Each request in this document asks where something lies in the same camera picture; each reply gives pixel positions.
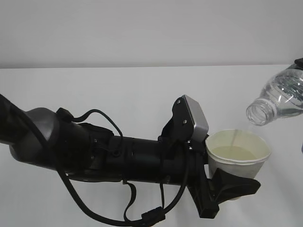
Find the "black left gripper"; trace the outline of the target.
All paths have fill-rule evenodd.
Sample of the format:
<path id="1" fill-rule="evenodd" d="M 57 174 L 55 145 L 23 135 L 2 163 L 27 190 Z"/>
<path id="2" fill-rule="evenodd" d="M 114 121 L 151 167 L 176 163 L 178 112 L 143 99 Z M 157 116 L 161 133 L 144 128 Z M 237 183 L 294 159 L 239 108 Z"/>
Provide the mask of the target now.
<path id="1" fill-rule="evenodd" d="M 206 154 L 205 136 L 202 142 L 188 140 L 171 143 L 168 138 L 159 136 L 158 141 L 163 143 L 166 152 L 161 159 L 172 155 L 178 161 L 184 155 L 183 177 L 180 189 L 173 201 L 163 208 L 164 212 L 171 211 L 179 202 L 184 190 L 187 188 L 199 212 L 218 212 L 217 201 L 229 201 L 238 197 L 253 195 L 260 188 L 257 180 L 239 177 L 227 173 L 219 168 L 216 169 L 212 179 L 208 179 L 205 173 L 205 164 L 208 163 Z"/>

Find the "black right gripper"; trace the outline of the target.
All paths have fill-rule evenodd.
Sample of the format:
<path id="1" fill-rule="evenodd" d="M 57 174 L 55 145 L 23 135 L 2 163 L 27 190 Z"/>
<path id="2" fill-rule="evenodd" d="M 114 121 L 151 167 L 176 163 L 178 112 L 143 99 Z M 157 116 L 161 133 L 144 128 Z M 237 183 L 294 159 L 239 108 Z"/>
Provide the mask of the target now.
<path id="1" fill-rule="evenodd" d="M 295 64 L 297 67 L 303 68 L 303 58 L 296 59 L 296 60 L 294 61 L 294 64 Z"/>

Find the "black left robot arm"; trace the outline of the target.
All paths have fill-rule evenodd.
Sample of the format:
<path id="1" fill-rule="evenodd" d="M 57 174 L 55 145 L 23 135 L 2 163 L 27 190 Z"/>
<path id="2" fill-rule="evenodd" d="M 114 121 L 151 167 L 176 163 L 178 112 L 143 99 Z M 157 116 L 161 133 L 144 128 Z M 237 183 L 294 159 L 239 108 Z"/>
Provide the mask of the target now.
<path id="1" fill-rule="evenodd" d="M 221 167 L 206 176 L 208 125 L 199 103 L 186 95 L 175 101 L 172 118 L 157 140 L 114 135 L 87 123 L 92 113 L 74 117 L 63 108 L 53 112 L 43 107 L 25 112 L 2 96 L 0 141 L 17 161 L 58 171 L 67 182 L 136 181 L 188 188 L 205 218 L 213 218 L 220 203 L 260 188 L 254 178 Z"/>

